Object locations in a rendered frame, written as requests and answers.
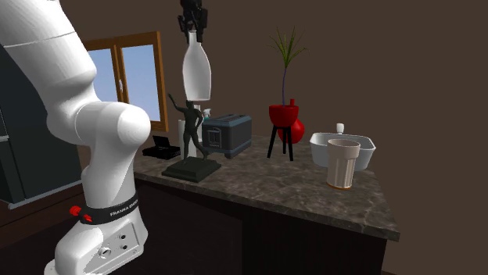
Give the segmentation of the beige ribbed cup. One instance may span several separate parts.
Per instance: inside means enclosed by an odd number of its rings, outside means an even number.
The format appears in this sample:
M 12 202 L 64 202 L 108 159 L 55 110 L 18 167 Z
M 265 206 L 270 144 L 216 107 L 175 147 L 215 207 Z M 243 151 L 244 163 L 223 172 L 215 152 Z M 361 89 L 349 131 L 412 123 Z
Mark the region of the beige ribbed cup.
M 360 152 L 360 144 L 346 139 L 328 141 L 328 176 L 326 183 L 337 189 L 352 187 L 354 167 Z

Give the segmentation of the dark counter cabinet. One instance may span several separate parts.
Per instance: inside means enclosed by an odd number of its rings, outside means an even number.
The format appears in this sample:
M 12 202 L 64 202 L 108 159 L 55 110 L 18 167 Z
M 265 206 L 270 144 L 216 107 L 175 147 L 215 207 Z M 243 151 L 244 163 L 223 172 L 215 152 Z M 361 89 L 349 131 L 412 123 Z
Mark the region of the dark counter cabinet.
M 386 240 L 137 180 L 142 275 L 382 275 Z

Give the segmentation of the white oval basin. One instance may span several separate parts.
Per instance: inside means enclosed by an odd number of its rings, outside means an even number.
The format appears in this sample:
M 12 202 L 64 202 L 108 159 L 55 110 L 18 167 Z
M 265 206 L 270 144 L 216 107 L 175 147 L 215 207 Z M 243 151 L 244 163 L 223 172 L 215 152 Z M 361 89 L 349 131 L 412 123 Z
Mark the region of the white oval basin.
M 355 171 L 365 170 L 376 147 L 369 137 L 352 134 L 314 133 L 310 138 L 310 148 L 314 163 L 320 167 L 328 167 L 327 145 L 330 139 L 346 139 L 359 143 L 360 153 L 355 161 Z

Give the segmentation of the dark grey fridge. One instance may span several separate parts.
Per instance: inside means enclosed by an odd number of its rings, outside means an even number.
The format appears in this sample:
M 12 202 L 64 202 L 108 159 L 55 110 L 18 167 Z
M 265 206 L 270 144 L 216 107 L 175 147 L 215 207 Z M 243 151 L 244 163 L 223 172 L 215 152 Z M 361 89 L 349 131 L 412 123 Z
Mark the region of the dark grey fridge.
M 0 46 L 0 201 L 15 209 L 81 182 L 77 147 L 54 137 L 31 82 Z

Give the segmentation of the red plant pot on stand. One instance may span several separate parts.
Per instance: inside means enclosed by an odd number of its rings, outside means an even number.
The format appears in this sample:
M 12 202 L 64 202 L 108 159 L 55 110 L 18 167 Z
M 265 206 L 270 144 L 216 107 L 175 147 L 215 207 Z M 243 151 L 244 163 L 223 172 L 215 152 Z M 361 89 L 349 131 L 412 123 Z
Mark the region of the red plant pot on stand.
M 271 157 L 275 144 L 275 138 L 278 135 L 278 131 L 281 130 L 283 153 L 289 153 L 289 160 L 293 161 L 292 125 L 298 118 L 299 107 L 295 105 L 293 98 L 290 100 L 288 105 L 285 103 L 285 78 L 291 61 L 301 52 L 307 51 L 307 48 L 302 47 L 296 49 L 296 46 L 300 43 L 303 36 L 303 32 L 299 37 L 296 37 L 295 27 L 292 29 L 292 33 L 289 37 L 286 37 L 285 33 L 281 34 L 278 28 L 276 28 L 276 34 L 276 38 L 270 37 L 270 39 L 274 42 L 274 45 L 270 45 L 270 47 L 276 50 L 281 55 L 283 60 L 284 69 L 281 89 L 282 102 L 279 105 L 270 105 L 268 107 L 268 114 L 273 128 L 268 145 L 267 157 Z

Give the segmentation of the wooden frame window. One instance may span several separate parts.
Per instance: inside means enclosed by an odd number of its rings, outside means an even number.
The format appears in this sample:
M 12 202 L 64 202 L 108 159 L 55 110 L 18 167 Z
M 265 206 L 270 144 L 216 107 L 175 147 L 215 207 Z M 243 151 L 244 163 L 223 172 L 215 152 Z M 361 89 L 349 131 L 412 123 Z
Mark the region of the wooden frame window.
M 160 33 L 130 34 L 83 44 L 97 69 L 97 96 L 106 102 L 136 105 L 146 111 L 153 130 L 169 131 Z

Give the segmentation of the red round vase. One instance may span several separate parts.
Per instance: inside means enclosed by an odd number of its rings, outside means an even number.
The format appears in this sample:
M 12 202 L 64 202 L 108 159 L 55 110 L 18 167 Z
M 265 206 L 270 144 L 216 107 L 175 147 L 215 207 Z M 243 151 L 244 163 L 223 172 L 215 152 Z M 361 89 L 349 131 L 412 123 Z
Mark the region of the red round vase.
M 291 98 L 290 99 L 290 105 L 294 105 L 294 103 L 295 103 L 295 99 Z M 300 140 L 302 139 L 302 137 L 304 135 L 304 131 L 305 131 L 304 125 L 297 118 L 296 121 L 294 122 L 294 124 L 291 126 L 291 135 L 292 135 L 291 138 L 292 138 L 293 144 L 300 142 Z M 283 141 L 283 130 L 278 129 L 277 133 L 278 133 L 278 136 L 280 137 L 280 139 Z

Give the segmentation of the dark grey toaster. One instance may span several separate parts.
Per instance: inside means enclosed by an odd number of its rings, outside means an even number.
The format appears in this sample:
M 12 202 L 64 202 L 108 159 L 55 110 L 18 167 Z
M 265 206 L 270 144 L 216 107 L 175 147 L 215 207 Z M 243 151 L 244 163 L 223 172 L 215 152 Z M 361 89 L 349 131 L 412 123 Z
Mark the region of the dark grey toaster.
M 203 147 L 209 152 L 232 159 L 252 143 L 252 119 L 247 115 L 229 114 L 203 121 Z

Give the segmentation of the dark figure statue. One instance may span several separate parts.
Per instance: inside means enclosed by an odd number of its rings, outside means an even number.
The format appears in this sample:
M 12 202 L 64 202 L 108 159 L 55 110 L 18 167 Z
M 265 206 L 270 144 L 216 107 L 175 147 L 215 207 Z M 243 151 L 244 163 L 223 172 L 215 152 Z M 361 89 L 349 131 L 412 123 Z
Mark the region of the dark figure statue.
M 180 107 L 171 94 L 168 95 L 175 109 L 183 113 L 185 124 L 181 138 L 183 140 L 183 160 L 168 166 L 161 174 L 166 177 L 199 183 L 215 171 L 221 168 L 221 164 L 208 159 L 210 152 L 199 143 L 198 127 L 203 122 L 202 113 L 195 108 L 192 101 L 185 102 L 186 107 Z M 196 149 L 200 150 L 203 157 L 197 158 L 189 155 L 190 141 Z

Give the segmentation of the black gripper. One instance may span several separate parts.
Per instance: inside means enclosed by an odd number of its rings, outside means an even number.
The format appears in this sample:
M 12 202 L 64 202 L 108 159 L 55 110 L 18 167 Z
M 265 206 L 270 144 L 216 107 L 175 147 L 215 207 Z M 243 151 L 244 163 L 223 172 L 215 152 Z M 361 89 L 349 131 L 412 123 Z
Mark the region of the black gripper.
M 207 25 L 208 10 L 203 8 L 202 0 L 180 0 L 183 15 L 178 15 L 178 23 L 182 33 L 188 33 L 188 26 L 192 23 L 196 27 L 196 38 L 203 42 L 203 33 Z

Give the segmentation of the flat black box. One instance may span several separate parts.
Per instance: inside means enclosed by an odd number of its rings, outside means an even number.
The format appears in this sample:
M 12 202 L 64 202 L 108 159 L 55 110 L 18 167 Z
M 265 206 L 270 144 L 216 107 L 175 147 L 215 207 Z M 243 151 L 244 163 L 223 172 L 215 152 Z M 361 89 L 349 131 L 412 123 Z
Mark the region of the flat black box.
M 168 137 L 153 135 L 152 139 L 155 145 L 153 147 L 143 149 L 142 154 L 144 156 L 168 160 L 181 154 L 181 149 L 178 146 L 171 145 Z

